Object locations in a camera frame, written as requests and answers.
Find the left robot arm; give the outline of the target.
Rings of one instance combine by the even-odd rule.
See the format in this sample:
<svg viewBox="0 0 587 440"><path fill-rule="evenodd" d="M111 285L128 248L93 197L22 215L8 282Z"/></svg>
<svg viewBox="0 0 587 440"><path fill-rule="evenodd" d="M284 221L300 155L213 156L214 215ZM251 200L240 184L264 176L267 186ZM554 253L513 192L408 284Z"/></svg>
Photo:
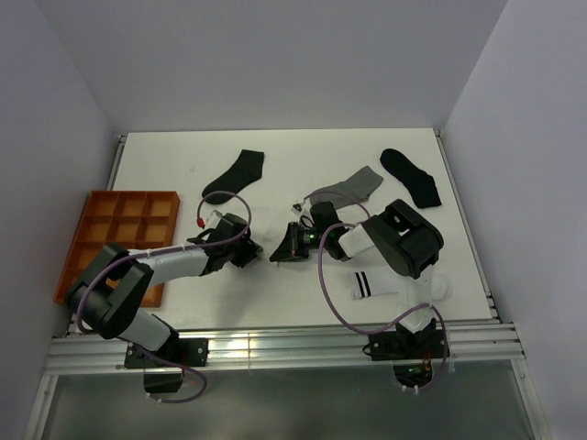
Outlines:
<svg viewBox="0 0 587 440"><path fill-rule="evenodd" d="M65 305L102 338L139 345L156 365L168 366L179 354L177 332L141 308L147 290L204 277L228 263L242 269L261 251L244 219L218 213L211 228L178 246L141 250L104 245L67 291Z"/></svg>

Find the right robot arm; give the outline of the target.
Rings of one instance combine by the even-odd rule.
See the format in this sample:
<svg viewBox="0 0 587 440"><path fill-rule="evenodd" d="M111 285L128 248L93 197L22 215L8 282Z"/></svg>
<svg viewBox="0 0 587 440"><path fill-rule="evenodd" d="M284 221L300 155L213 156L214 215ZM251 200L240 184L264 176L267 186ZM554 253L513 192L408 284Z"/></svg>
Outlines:
<svg viewBox="0 0 587 440"><path fill-rule="evenodd" d="M444 247L440 232L401 199L356 225L342 223L329 201L313 205L309 214L310 226L301 220L288 224L270 262L306 261L312 252L319 262L325 254L348 261L377 250L399 287L399 317L393 322L402 329L396 337L398 349L407 357L419 356L429 343L426 331L434 330L440 320L431 305L434 265Z"/></svg>

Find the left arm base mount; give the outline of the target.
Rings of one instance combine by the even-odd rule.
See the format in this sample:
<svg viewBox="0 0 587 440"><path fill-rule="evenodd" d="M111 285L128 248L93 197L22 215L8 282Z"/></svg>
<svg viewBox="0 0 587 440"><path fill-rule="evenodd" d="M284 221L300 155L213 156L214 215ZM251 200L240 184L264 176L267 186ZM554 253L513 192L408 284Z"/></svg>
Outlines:
<svg viewBox="0 0 587 440"><path fill-rule="evenodd" d="M143 370L143 388L151 398L163 402L184 402L197 399L208 387L208 379L198 368L205 367L208 357L207 338L174 338L157 351L149 351L129 343L123 366ZM173 398L188 379L197 379L200 389L194 396Z"/></svg>

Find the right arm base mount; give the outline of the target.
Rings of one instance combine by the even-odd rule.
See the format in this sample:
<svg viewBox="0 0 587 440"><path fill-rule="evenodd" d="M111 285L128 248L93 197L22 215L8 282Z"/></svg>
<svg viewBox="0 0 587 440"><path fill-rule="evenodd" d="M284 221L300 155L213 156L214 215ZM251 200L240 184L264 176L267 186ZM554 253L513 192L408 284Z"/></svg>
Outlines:
<svg viewBox="0 0 587 440"><path fill-rule="evenodd" d="M435 377L433 361L439 360L443 367L450 354L446 332L442 327L437 329L435 318L415 333L397 324L394 331L370 335L362 352L371 361L409 361L394 365L393 374L402 387L413 391L429 385Z"/></svg>

